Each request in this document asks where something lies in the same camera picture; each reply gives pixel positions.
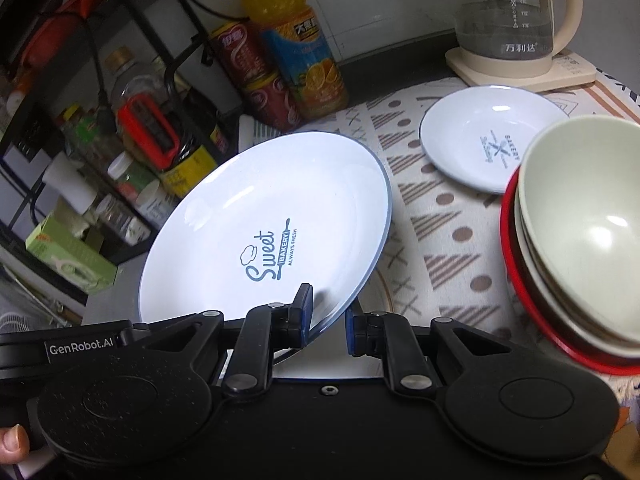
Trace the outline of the person left hand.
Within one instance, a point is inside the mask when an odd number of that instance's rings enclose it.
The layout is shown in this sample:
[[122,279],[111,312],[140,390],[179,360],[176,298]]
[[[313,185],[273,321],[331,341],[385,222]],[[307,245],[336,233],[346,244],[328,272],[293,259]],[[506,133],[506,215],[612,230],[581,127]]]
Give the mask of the person left hand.
[[15,465],[29,456],[29,440],[26,430],[17,424],[0,429],[0,464]]

